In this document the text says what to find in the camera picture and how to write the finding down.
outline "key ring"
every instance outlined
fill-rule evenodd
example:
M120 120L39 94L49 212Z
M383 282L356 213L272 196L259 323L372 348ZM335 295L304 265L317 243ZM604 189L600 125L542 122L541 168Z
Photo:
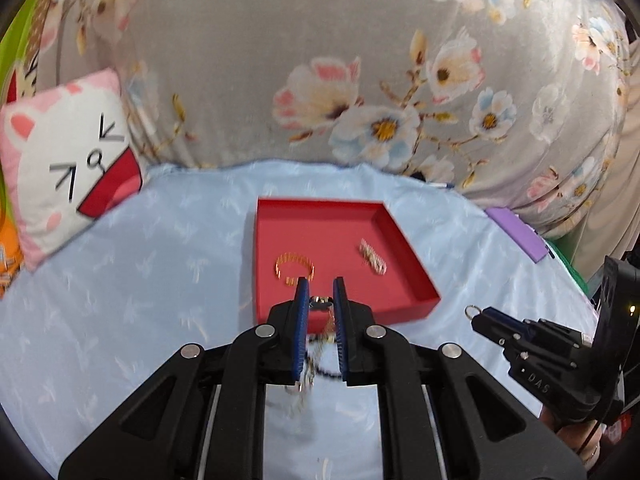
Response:
M480 307L475 305L467 305L465 307L465 316L469 321L472 321L478 314L482 314L482 309Z

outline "bed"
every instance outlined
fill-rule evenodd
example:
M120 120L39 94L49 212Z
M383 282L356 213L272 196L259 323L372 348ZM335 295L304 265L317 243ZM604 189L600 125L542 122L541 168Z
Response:
M396 327L412 342L461 343L526 406L498 348L473 333L465 307L495 306L593 333L593 307L559 259L531 260L454 191L366 166L261 162L220 171L164 167L140 195L101 218L2 302L0 401L52 474L128 394L188 342L227 344L254 323L258 196L383 201L442 300ZM326 352L324 366L336 367ZM381 475L376 391L318 379L303 409L270 388L266 480ZM338 442L335 433L342 434Z

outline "red tray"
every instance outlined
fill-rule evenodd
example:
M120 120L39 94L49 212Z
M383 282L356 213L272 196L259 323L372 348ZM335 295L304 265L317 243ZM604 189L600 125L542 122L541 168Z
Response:
M386 261L376 275L358 250L365 239ZM305 276L302 264L274 265L282 253L297 253L314 266L312 296L332 296L334 278L344 277L351 300L367 304L376 322L393 324L421 319L440 301L433 283L383 203L261 198L255 225L255 308L267 321L275 304L293 299L284 276ZM321 333L325 312L309 314L309 333Z

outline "gold bracelet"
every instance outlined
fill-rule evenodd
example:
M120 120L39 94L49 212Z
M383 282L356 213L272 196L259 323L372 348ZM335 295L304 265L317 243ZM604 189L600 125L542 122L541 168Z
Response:
M313 280L314 271L316 270L316 268L314 267L314 264L306 256L302 256L302 255L296 254L296 253L283 253L280 256L278 256L278 258L276 259L276 264L274 266L274 270L276 272L276 277L278 279L280 279L280 277L282 275L281 272L280 272L281 264L286 264L286 263L289 263L289 262L295 262L297 264L304 265L308 270L306 278L310 282ZM296 286L298 284L298 279L297 278L292 278L290 276L285 276L284 283L285 283L285 285L288 285L288 286Z

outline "pink pillow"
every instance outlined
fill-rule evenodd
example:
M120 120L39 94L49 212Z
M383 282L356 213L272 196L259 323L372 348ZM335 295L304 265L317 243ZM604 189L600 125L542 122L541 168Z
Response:
M0 160L33 270L142 187L116 73L104 70L2 107Z

